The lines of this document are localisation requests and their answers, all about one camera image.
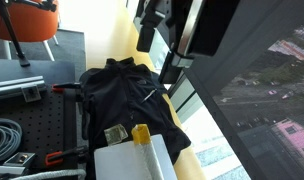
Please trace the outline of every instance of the chair leg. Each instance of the chair leg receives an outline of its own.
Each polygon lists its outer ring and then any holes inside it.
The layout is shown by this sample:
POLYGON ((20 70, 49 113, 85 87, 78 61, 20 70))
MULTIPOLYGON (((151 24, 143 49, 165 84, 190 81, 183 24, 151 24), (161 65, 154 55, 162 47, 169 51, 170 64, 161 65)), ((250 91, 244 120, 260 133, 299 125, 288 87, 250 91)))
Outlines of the chair leg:
POLYGON ((51 49, 50 49, 50 47, 49 47, 48 41, 43 41, 42 43, 43 43, 43 45, 44 45, 44 47, 45 47, 45 49, 46 49, 46 52, 47 52, 48 55, 50 56, 51 61, 55 61, 55 60, 54 60, 54 57, 53 57, 53 55, 52 55, 51 49))
POLYGON ((59 45, 59 42, 58 42, 58 39, 56 39, 56 36, 55 36, 55 35, 53 36, 53 40, 54 40, 54 42, 55 42, 55 45, 58 46, 58 45, 59 45))
POLYGON ((6 59, 12 59, 9 41, 3 40, 3 46, 6 59))

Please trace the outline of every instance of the gray cable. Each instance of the gray cable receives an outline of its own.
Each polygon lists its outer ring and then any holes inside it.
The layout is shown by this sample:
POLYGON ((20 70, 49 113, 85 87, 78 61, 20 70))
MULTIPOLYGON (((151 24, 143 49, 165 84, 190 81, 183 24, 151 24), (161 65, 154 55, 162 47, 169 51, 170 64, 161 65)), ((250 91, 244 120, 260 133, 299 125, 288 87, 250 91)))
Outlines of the gray cable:
POLYGON ((54 179, 65 176, 79 176, 79 179, 83 179, 86 176, 86 172, 83 169, 70 169, 61 171, 49 171, 39 174, 32 174, 28 176, 17 177, 12 180, 41 180, 41 179, 54 179))
POLYGON ((21 144, 21 126, 9 119, 0 118, 0 161, 8 159, 21 144))

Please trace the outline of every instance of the black post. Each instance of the black post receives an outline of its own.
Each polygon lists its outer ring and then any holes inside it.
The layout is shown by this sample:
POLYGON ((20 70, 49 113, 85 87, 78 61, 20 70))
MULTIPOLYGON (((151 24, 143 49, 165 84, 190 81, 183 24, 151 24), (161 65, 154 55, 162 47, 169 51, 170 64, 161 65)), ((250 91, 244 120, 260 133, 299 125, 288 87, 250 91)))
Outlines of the black post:
POLYGON ((12 23, 11 23, 11 20, 10 20, 10 17, 9 17, 9 14, 8 14, 8 11, 7 11, 7 8, 6 6, 1 2, 0 0, 0 16, 1 18, 3 19, 8 31, 9 31, 9 34, 11 36, 11 39, 12 39, 12 42, 15 46, 15 49, 16 49, 16 52, 17 52, 17 56, 19 58, 19 61, 20 61, 20 65, 22 67, 26 67, 26 66, 30 66, 30 63, 29 61, 26 59, 24 53, 22 52, 22 49, 21 49, 21 46, 15 36, 15 33, 13 31, 13 28, 12 28, 12 23))

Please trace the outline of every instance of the chair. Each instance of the chair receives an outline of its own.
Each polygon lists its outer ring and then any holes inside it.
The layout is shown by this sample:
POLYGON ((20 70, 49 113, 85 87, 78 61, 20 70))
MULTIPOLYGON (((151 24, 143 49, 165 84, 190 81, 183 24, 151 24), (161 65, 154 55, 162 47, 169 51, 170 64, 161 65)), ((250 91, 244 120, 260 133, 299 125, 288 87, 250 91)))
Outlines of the chair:
MULTIPOLYGON (((20 3, 12 3, 8 7, 13 30, 19 42, 43 42, 43 45, 52 61, 54 57, 47 43, 48 39, 54 38, 58 44, 55 33, 58 28, 58 0, 53 1, 57 5, 55 12, 44 11, 20 3)), ((4 48, 7 59, 11 59, 9 41, 11 37, 0 17, 0 39, 4 40, 4 48)))

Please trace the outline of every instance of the black jacket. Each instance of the black jacket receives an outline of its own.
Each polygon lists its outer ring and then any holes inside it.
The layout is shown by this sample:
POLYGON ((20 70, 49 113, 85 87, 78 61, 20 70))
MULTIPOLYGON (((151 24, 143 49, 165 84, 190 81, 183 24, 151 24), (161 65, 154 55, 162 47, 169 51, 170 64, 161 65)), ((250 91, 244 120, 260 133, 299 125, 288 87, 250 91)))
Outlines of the black jacket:
MULTIPOLYGON (((95 149, 107 146, 104 130, 117 124, 122 124, 129 134, 124 141, 132 140, 131 129, 136 124, 147 124, 151 135, 162 134, 173 164, 180 151, 191 144, 174 124, 169 105, 162 97, 166 89, 157 78, 145 65, 135 65, 133 58, 119 62, 108 59, 104 69, 90 69, 81 76, 83 106, 90 114, 92 157, 95 149)), ((87 164, 87 178, 94 178, 94 172, 92 159, 87 164)))

